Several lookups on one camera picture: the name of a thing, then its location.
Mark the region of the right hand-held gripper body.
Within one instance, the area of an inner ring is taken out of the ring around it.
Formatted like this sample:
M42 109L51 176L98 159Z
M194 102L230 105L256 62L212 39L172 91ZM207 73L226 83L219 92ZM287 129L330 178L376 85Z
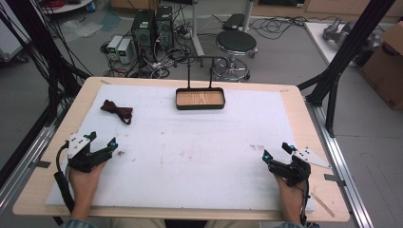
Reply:
M290 155L290 162L284 163L276 161L268 166L268 170L279 177L286 179L288 186L295 186L297 183L307 181L311 174L311 165L317 165L323 168L331 168L331 165L315 153L310 147L301 150L297 149Z

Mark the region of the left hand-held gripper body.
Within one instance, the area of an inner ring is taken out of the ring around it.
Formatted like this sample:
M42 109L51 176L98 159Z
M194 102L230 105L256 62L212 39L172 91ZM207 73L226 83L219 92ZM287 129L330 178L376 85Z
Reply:
M106 161L90 151L90 143L84 136L72 134L69 138L67 165L82 172L89 173L92 168Z

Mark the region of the person's right hand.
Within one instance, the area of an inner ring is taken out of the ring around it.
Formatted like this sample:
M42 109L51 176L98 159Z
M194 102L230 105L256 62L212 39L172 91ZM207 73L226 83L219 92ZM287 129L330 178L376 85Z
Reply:
M275 176L275 179L278 183L281 209L299 212L303 204L305 183L302 181L295 186L288 186L284 178Z

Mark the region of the person's left hand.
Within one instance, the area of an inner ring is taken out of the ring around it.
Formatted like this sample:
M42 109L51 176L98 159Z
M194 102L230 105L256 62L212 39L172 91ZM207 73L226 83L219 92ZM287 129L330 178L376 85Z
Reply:
M72 168L69 180L74 192L75 205L91 205L98 188L99 178L106 166L103 162L90 170L89 173Z

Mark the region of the dark red bow tie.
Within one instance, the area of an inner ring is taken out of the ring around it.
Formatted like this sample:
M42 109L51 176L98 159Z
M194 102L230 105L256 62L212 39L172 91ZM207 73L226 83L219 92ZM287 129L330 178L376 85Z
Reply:
M105 100L101 106L103 111L116 114L124 124L131 124L132 121L132 107L120 107L110 100Z

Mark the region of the thin wooden stick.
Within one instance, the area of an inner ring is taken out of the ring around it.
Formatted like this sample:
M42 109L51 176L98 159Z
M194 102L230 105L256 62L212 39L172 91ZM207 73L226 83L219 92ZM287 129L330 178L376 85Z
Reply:
M313 199L332 217L335 217L335 213L324 203L324 201L316 194L311 194Z

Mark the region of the white foam mat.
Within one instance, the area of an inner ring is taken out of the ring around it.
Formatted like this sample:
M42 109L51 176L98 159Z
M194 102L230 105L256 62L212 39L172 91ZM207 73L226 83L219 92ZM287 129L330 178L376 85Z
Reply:
M102 172L96 206L155 209L271 211L278 186L262 160L290 162L281 148L296 134L285 98L274 91L235 84L216 110L178 110L168 86L102 85L76 134L95 131L91 151L116 139L118 148ZM132 107L131 124L101 109L105 100Z

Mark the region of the black stand with wooden tray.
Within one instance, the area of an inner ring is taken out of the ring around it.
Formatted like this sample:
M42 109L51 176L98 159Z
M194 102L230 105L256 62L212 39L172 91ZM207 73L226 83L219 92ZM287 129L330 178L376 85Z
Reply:
M204 59L215 62L215 57L211 56L188 56L187 66L187 87L176 89L175 104L178 110L210 110L223 109L226 104L224 90L221 87L212 87L213 70L209 73L208 87L191 86L191 61L199 59L201 63Z

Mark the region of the grey power supply unit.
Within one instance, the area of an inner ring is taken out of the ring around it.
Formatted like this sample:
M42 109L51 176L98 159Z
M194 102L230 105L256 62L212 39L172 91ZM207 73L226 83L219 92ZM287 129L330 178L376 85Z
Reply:
M119 60L118 47L123 40L122 35L115 35L107 45L108 58L113 61Z
M133 56L133 49L131 46L131 40L128 38L124 38L119 47L118 47L118 55L120 62L122 64L129 64L131 62Z

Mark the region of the black computer tower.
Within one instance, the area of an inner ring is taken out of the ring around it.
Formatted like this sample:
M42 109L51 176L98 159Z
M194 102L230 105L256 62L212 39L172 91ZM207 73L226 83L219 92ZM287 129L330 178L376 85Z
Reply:
M138 56L155 60L154 45L156 41L155 11L153 9L139 9L131 26L131 33Z
M156 10L156 26L161 50L174 47L172 13L171 6L158 6Z

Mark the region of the black round stool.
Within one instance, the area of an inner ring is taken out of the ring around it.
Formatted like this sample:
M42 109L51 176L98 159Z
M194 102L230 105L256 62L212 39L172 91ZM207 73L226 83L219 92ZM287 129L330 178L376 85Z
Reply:
M225 30L218 34L216 46L227 54L214 61L212 72L217 80L237 81L248 80L250 69L240 57L255 56L257 41L250 34L239 30Z

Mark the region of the brown cardboard box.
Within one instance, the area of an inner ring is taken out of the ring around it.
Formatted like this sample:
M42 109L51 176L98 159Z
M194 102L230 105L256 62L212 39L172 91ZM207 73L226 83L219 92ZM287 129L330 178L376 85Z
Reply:
M361 75L392 110L403 110L403 21L381 34L382 44Z

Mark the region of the black flat case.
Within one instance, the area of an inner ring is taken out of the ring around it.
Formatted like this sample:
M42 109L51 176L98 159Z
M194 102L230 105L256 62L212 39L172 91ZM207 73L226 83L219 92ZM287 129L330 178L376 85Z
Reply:
M244 15L242 13L232 14L222 25L224 30L242 30Z

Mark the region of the white table leg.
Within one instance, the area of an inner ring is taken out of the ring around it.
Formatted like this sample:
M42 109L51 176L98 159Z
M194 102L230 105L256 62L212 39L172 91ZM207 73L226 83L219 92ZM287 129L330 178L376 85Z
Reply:
M249 22L251 19L252 10L255 4L255 0L247 0L245 12L244 12L244 20L242 25L242 31L247 32L249 28Z
M198 37L198 0L191 0L191 2L192 2L192 29L190 30L191 40L197 55L203 56L204 51L202 49L202 44Z

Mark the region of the black metal frame stand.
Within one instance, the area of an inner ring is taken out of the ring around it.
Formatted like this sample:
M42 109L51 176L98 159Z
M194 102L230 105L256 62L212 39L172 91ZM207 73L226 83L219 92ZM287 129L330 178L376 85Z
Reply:
M322 106L324 98L328 97L325 129L332 138L335 136L334 119L339 79L350 62L358 54L364 41L374 31L395 1L370 0L331 63L316 77L297 86L299 90L315 86L314 90L305 97L306 101L313 106Z
M32 126L29 133L13 152L5 166L0 170L0 188L10 179L17 164L27 154L29 146L44 126L57 119L59 104L76 97L82 88L78 79L86 80L85 73L68 62L53 41L42 13L30 0L5 0L21 27L26 31L31 44L28 45L18 33L20 29L3 10L0 3L0 20L14 35L23 50L29 55L37 70L48 83L48 106Z

